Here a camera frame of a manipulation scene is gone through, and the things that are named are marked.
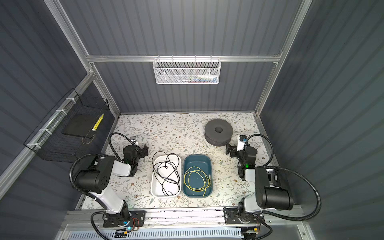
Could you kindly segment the white plastic tray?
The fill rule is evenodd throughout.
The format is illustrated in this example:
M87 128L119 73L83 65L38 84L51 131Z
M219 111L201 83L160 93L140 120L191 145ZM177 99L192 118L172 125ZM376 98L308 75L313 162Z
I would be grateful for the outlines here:
M151 194L159 199L178 196L182 190L181 158L174 153L158 151L152 158L152 165Z

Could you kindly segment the dark grey cable spool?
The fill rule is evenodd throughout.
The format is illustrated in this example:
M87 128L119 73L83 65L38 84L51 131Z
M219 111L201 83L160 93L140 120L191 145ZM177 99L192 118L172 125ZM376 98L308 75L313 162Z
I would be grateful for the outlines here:
M205 125L205 139L213 146L222 147L229 143L233 135L233 127L222 119L213 119Z

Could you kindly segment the teal plastic tray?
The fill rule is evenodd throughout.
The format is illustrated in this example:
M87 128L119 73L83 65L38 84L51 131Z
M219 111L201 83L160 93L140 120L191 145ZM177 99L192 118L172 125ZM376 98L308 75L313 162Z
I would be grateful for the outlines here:
M206 198L213 191L212 161L205 155L190 155L184 160L183 192L189 198Z

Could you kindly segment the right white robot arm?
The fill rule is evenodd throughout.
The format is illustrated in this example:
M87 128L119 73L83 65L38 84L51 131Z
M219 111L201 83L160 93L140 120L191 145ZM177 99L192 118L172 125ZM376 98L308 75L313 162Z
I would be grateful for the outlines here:
M258 151L251 147L250 140L255 137L266 140L269 145L272 144L266 136L261 134L253 134L249 137L240 135L236 146L229 143L225 144L226 155L238 160L239 177L245 182L255 184L254 193L242 198L236 208L223 209L225 223L227 225L256 224L266 226L265 215L292 222L313 219L320 213L322 207L322 199L315 185L294 170L272 166L271 162L275 155L273 148L271 148L270 158L265 164L262 166L253 165L251 162L256 159ZM292 174L303 180L315 194L315 208L305 216L289 217L280 214L280 211L292 210L295 204L287 174Z

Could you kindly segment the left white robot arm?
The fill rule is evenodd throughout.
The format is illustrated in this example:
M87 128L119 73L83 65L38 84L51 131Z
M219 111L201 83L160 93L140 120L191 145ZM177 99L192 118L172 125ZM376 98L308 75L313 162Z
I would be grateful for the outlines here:
M121 158L112 145L112 137L120 136L130 144L123 148L124 157ZM103 210L91 216L91 223L96 227L94 217L101 215L104 228L127 228L129 231L138 230L144 225L145 211L131 213L128 204L120 198L110 186L112 175L116 177L135 176L139 160L149 155L147 145L139 147L135 139L130 139L121 133L111 133L108 143L113 155L86 154L74 161L70 168L69 180L72 187L83 195L95 200Z

